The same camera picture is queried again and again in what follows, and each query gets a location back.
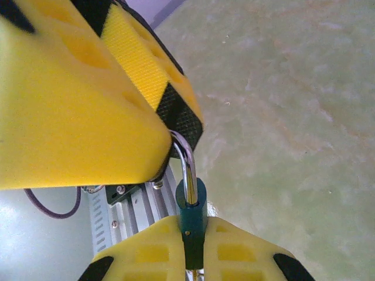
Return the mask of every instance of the black rubber edge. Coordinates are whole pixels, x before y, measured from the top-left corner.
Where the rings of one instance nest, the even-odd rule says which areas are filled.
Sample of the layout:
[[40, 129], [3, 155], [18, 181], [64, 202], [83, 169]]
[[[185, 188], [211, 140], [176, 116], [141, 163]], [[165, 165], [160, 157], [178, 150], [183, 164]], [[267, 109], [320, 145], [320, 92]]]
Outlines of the black rubber edge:
[[163, 42], [159, 39], [159, 37], [155, 34], [155, 32], [152, 30], [152, 28], [149, 26], [149, 24], [146, 22], [146, 20], [135, 10], [129, 7], [126, 2], [119, 1], [118, 2], [122, 8], [130, 13], [133, 18], [135, 18], [147, 31], [155, 38], [155, 40], [158, 42], [160, 47], [163, 49], [163, 51], [166, 53], [166, 55], [170, 58], [170, 60], [173, 62], [173, 64], [176, 66], [178, 71], [183, 75], [182, 67], [178, 64], [178, 62], [175, 60], [175, 58], [172, 56], [172, 54], [168, 51], [168, 49], [164, 46]]
[[112, 256], [105, 256], [91, 263], [78, 281], [102, 281], [113, 261], [114, 258]]
[[315, 281], [298, 260], [283, 253], [276, 253], [274, 260], [287, 281]]
[[[179, 132], [195, 149], [203, 133], [203, 124], [170, 83], [165, 88], [156, 113], [168, 129]], [[171, 157], [179, 156], [173, 150]]]
[[100, 37], [112, 0], [71, 0], [87, 23]]
[[35, 28], [13, 0], [0, 0], [0, 15], [23, 31], [35, 33]]

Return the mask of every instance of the padlock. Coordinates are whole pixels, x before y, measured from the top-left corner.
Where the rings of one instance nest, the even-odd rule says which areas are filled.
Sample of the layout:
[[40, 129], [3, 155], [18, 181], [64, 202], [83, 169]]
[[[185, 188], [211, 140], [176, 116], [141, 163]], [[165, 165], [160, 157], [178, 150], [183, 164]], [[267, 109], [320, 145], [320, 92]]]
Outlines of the padlock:
[[203, 268], [204, 235], [207, 228], [207, 193], [197, 178], [193, 150], [182, 135], [171, 131], [173, 146], [182, 165], [183, 179], [176, 188], [179, 228], [185, 249], [187, 270]]

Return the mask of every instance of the bolt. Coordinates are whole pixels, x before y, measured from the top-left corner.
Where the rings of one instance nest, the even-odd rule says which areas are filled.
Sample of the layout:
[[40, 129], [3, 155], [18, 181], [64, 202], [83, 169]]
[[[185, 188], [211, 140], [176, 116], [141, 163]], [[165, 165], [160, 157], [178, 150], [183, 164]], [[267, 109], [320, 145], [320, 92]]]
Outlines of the bolt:
[[119, 194], [119, 195], [123, 195], [125, 193], [125, 186], [118, 186], [116, 188], [116, 192]]
[[154, 189], [161, 189], [163, 187], [163, 180], [160, 180], [160, 181], [153, 181], [152, 182], [152, 187]]
[[118, 222], [117, 222], [117, 221], [113, 221], [113, 222], [112, 222], [112, 227], [113, 227], [113, 228], [118, 227]]

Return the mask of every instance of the screw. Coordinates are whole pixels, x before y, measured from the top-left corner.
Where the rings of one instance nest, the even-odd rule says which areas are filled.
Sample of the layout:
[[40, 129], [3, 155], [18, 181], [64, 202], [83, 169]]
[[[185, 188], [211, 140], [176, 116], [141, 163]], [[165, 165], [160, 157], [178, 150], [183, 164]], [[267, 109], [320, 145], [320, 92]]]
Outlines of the screw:
[[119, 195], [123, 195], [125, 193], [125, 186], [118, 186], [116, 188], [116, 192], [119, 194]]
[[163, 187], [163, 180], [160, 180], [160, 181], [153, 181], [152, 182], [152, 187], [154, 189], [161, 189]]

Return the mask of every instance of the wire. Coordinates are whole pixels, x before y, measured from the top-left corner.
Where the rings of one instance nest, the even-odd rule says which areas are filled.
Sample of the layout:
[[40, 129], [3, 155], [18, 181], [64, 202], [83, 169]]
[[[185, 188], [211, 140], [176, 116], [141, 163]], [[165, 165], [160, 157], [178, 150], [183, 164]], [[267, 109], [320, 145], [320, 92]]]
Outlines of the wire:
[[51, 210], [48, 210], [35, 196], [35, 194], [31, 191], [31, 189], [24, 189], [27, 197], [30, 199], [31, 203], [38, 208], [42, 213], [46, 214], [47, 216], [51, 218], [55, 218], [57, 220], [63, 220], [65, 218], [69, 218], [72, 215], [74, 215], [81, 203], [81, 187], [77, 186], [77, 197], [76, 197], [76, 203], [74, 204], [74, 207], [65, 214], [58, 214], [54, 213]]

